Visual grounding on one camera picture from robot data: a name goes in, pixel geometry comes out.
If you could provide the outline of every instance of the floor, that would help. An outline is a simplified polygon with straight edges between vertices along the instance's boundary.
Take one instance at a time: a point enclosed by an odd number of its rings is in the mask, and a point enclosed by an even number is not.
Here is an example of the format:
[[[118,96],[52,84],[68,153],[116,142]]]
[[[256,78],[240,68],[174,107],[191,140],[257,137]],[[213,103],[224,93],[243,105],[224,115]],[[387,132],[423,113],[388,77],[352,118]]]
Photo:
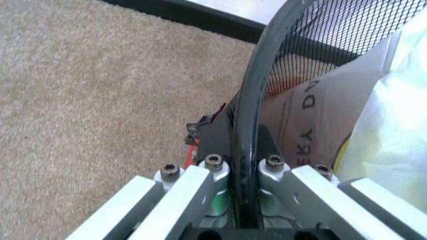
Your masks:
[[[63,239],[135,175],[185,161],[185,123],[254,49],[97,0],[0,0],[0,239]]]
[[[286,0],[187,0],[267,25]]]

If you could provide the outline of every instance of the hex socket bolt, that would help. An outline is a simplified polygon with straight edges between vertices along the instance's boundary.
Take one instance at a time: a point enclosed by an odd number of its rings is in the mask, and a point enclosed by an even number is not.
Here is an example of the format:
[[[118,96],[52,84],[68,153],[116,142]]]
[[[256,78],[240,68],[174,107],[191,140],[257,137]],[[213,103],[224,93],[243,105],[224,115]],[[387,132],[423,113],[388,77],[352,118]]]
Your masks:
[[[329,181],[332,179],[332,169],[331,168],[329,168],[323,164],[319,164],[319,165],[316,165],[316,170],[325,179],[327,179]]]
[[[204,166],[212,172],[223,169],[223,158],[218,154],[209,154],[204,159]]]
[[[266,165],[269,169],[278,171],[283,169],[285,161],[283,160],[283,157],[279,155],[270,155],[267,158]]]
[[[160,168],[161,179],[166,182],[176,181],[180,177],[180,168],[175,164],[166,164]]]

